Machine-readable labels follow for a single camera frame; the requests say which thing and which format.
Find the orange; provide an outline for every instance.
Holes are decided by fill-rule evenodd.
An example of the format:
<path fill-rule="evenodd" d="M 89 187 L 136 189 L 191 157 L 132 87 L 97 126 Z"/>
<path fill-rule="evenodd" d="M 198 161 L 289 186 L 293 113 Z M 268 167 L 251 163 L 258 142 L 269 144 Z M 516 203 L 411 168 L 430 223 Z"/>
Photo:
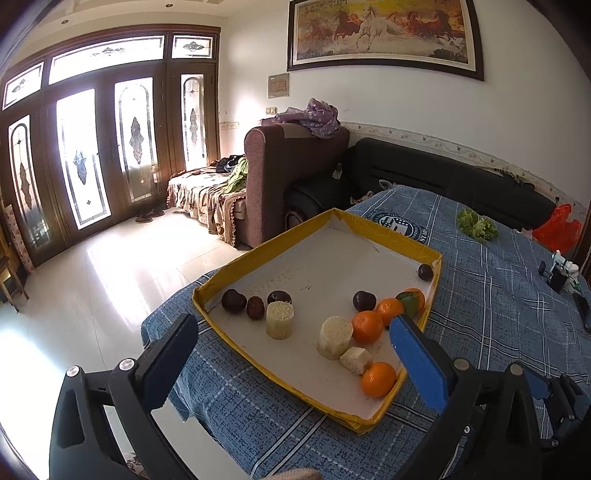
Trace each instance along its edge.
<path fill-rule="evenodd" d="M 412 291 L 418 295 L 418 312 L 422 312 L 423 308 L 425 308 L 425 295 L 423 294 L 423 292 L 420 291 L 418 288 L 407 288 L 404 291 Z"/>
<path fill-rule="evenodd" d="M 385 362 L 376 362 L 361 377 L 361 390 L 368 397 L 380 398 L 387 395 L 396 383 L 396 370 Z"/>
<path fill-rule="evenodd" d="M 359 312 L 351 320 L 353 339 L 360 345 L 374 343 L 384 331 L 381 317 L 370 310 Z"/>
<path fill-rule="evenodd" d="M 389 327 L 394 317 L 404 313 L 404 305 L 398 299 L 385 299 L 378 303 L 375 313 L 382 319 L 384 326 Z"/>

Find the blue plaid bedsheet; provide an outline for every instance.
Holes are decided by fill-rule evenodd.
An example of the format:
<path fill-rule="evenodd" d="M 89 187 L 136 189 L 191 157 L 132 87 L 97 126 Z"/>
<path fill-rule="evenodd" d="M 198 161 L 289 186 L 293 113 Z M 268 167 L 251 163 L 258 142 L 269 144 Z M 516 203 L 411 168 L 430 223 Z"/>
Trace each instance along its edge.
<path fill-rule="evenodd" d="M 452 357 L 504 370 L 516 360 L 541 374 L 571 376 L 589 392 L 591 335 L 573 300 L 538 275 L 550 253 L 498 225 L 482 245 L 456 228 L 463 205 L 424 190 L 397 186 L 351 212 L 400 229 L 443 254 L 443 271 L 426 334 Z M 253 478 L 314 467 L 326 480 L 391 479 L 436 416 L 407 381 L 387 416 L 356 435 L 275 385 L 229 348 L 196 311 L 193 289 L 177 292 L 142 324 L 146 345 L 162 337 L 179 313 L 200 320 L 199 342 L 171 392 L 184 417 L 195 416 Z M 587 298 L 589 288 L 583 284 Z M 536 403 L 542 437 L 551 436 L 543 403 Z"/>

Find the lettuce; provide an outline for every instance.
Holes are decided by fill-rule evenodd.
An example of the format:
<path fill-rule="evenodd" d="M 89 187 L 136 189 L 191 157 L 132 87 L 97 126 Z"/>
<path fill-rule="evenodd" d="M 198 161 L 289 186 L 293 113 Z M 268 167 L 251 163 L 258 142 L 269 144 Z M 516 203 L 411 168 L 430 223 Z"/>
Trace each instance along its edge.
<path fill-rule="evenodd" d="M 499 236 L 495 222 L 488 217 L 479 216 L 474 210 L 466 208 L 457 214 L 457 227 L 474 240 L 484 242 Z"/>

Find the wooden door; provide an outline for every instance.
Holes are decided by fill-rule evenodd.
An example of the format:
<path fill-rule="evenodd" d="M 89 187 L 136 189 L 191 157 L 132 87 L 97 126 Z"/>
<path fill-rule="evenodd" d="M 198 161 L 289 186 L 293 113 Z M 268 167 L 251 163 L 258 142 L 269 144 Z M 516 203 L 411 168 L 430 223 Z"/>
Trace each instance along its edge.
<path fill-rule="evenodd" d="M 175 173 L 219 159 L 216 65 L 178 62 L 168 66 L 168 125 Z"/>
<path fill-rule="evenodd" d="M 40 142 L 40 102 L 25 101 L 5 112 L 0 125 L 0 178 L 4 206 L 12 205 L 34 265 L 66 248 L 44 143 Z"/>
<path fill-rule="evenodd" d="M 164 200 L 168 156 L 165 67 L 137 66 L 105 77 L 105 132 L 112 179 L 126 218 Z"/>
<path fill-rule="evenodd" d="M 108 123 L 105 79 L 96 76 L 47 95 L 47 155 L 69 245 L 125 219 Z"/>

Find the yellow tape edge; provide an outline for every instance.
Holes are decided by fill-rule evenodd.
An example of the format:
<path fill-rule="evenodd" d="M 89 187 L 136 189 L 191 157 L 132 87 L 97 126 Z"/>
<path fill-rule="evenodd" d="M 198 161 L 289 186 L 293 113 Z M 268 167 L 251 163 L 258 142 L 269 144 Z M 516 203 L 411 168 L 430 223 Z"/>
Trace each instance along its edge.
<path fill-rule="evenodd" d="M 441 276 L 441 268 L 443 264 L 443 256 L 441 253 L 422 245 L 398 232 L 394 232 L 384 226 L 372 222 L 371 220 L 358 217 L 349 212 L 344 212 L 339 209 L 332 209 L 321 213 L 316 217 L 302 223 L 301 225 L 292 228 L 291 230 L 282 233 L 281 235 L 265 242 L 250 252 L 237 258 L 228 265 L 222 267 L 207 283 L 200 288 L 195 288 L 193 291 L 193 303 L 198 311 L 207 320 L 212 329 L 237 353 L 248 360 L 257 370 L 265 375 L 269 380 L 275 382 L 279 386 L 285 388 L 288 392 L 294 394 L 296 397 L 312 405 L 318 410 L 330 415 L 337 422 L 357 433 L 366 433 L 370 431 L 383 418 L 388 411 L 394 398 L 402 388 L 404 381 L 408 377 L 407 370 L 402 367 L 396 384 L 386 395 L 378 411 L 370 418 L 363 419 L 357 415 L 340 412 L 334 410 L 313 398 L 310 398 L 305 393 L 292 387 L 284 382 L 281 378 L 259 364 L 248 353 L 243 351 L 208 315 L 205 304 L 213 298 L 223 288 L 238 281 L 244 275 L 249 274 L 258 267 L 264 265 L 273 258 L 281 255 L 285 250 L 293 247 L 295 244 L 301 242 L 304 238 L 310 236 L 315 231 L 322 228 L 325 224 L 330 222 L 331 218 L 335 216 L 339 220 L 344 220 L 354 233 L 364 236 L 380 245 L 383 245 L 391 250 L 397 251 L 406 257 L 421 263 L 429 263 L 433 266 L 432 288 L 429 298 L 426 299 L 425 308 L 417 319 L 417 326 L 424 332 L 427 326 L 431 307 L 437 291 L 437 285 Z"/>

